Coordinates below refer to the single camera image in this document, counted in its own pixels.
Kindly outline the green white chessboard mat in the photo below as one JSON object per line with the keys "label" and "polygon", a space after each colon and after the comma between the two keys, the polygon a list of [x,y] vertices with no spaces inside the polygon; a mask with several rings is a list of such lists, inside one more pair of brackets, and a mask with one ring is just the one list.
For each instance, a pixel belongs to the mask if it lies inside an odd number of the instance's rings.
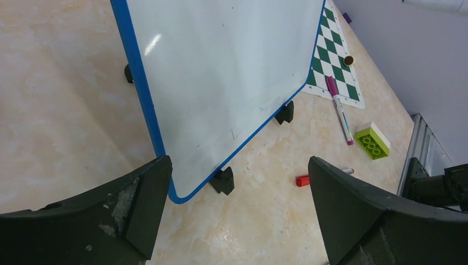
{"label": "green white chessboard mat", "polygon": [[349,55],[336,7],[332,1],[325,1],[312,66],[302,91],[331,100],[326,78],[332,76],[341,103],[364,109],[365,102],[355,68],[344,64],[344,59]]}

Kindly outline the blue framed whiteboard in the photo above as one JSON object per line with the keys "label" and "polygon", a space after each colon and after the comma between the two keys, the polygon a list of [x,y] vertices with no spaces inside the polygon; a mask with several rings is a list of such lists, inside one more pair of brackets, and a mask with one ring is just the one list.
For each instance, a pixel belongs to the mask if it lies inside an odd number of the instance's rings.
{"label": "blue framed whiteboard", "polygon": [[324,1],[112,1],[168,196],[189,201],[305,86]]}

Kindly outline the red marker pen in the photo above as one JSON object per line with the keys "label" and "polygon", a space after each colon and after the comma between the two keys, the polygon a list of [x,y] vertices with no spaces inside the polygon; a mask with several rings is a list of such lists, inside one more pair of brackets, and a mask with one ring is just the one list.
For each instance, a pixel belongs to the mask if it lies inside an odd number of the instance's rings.
{"label": "red marker pen", "polygon": [[[342,169],[343,172],[347,174],[353,174],[355,170],[353,168],[344,168]],[[308,186],[310,184],[310,178],[309,175],[302,175],[302,176],[297,176],[295,179],[295,183],[297,187],[304,187]]]}

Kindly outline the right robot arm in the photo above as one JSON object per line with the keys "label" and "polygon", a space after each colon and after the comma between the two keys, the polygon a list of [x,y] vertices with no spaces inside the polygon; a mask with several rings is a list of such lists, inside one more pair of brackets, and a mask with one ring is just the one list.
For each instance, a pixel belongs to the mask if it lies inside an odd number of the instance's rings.
{"label": "right robot arm", "polygon": [[467,213],[467,164],[430,176],[419,159],[412,157],[402,187],[402,197],[438,208],[458,206]]}

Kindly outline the purple marker pen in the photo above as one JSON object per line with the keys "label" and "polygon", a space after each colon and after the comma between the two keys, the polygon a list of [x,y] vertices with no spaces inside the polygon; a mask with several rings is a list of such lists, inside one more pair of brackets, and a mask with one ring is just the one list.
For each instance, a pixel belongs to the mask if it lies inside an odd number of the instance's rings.
{"label": "purple marker pen", "polygon": [[343,129],[343,132],[344,132],[346,142],[347,142],[347,144],[349,146],[353,145],[354,144],[354,139],[352,138],[352,135],[351,135],[350,130],[349,130],[349,125],[348,125],[347,119],[346,119],[345,114],[344,114],[344,110],[343,110],[343,107],[342,107],[342,104],[341,104],[341,100],[339,98],[339,93],[338,93],[338,89],[336,87],[335,79],[332,76],[327,77],[326,78],[326,84],[327,84],[328,91],[330,92],[330,94],[332,96],[332,99],[334,101],[334,104],[336,106],[336,111],[337,111],[338,117],[339,117],[340,122],[341,122],[341,126],[342,126],[342,129]]}

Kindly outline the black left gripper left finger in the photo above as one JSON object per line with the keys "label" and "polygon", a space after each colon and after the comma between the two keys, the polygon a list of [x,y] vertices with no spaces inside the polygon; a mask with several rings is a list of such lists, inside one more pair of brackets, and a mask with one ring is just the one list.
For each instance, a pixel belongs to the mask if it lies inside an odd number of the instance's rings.
{"label": "black left gripper left finger", "polygon": [[172,174],[168,156],[39,210],[1,215],[2,264],[145,264]]}

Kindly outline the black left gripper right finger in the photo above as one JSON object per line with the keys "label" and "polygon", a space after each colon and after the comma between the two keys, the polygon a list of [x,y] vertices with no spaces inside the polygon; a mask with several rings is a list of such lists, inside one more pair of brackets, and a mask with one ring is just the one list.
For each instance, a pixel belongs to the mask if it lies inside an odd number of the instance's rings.
{"label": "black left gripper right finger", "polygon": [[389,193],[316,156],[308,171],[330,264],[467,263],[467,214]]}

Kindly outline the purple block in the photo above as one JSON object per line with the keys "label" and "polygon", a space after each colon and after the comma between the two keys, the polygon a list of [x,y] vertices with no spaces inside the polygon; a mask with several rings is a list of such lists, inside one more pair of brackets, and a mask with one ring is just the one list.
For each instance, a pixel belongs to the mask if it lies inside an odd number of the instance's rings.
{"label": "purple block", "polygon": [[343,13],[342,16],[348,24],[352,23],[352,19],[347,12]]}

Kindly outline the lime green toy brick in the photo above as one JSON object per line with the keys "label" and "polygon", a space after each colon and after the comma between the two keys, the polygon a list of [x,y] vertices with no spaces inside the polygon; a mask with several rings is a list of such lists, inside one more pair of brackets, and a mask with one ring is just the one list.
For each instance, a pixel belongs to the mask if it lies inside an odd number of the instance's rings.
{"label": "lime green toy brick", "polygon": [[390,155],[389,140],[372,121],[357,127],[354,140],[372,160]]}

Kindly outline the small wooden cylinder piece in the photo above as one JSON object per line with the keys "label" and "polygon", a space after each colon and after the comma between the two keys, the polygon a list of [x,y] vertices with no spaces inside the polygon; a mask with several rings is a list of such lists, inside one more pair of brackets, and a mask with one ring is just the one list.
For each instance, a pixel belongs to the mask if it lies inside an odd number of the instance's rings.
{"label": "small wooden cylinder piece", "polygon": [[351,66],[353,63],[355,63],[355,58],[353,56],[348,55],[343,58],[342,62],[345,66]]}

